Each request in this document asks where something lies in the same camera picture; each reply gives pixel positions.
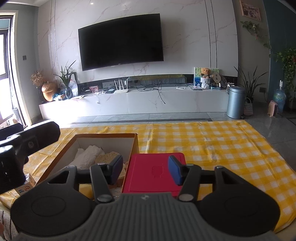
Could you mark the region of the striped grey sleeve forearm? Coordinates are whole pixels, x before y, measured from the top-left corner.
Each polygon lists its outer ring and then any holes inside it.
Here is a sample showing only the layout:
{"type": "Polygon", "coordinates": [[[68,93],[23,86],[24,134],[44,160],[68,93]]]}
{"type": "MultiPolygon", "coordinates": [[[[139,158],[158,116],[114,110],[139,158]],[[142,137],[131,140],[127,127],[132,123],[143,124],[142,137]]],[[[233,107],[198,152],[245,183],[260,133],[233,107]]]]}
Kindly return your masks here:
{"type": "Polygon", "coordinates": [[[12,240],[19,234],[14,223],[12,222],[10,214],[4,210],[0,211],[0,226],[0,235],[2,241],[12,240]]]}

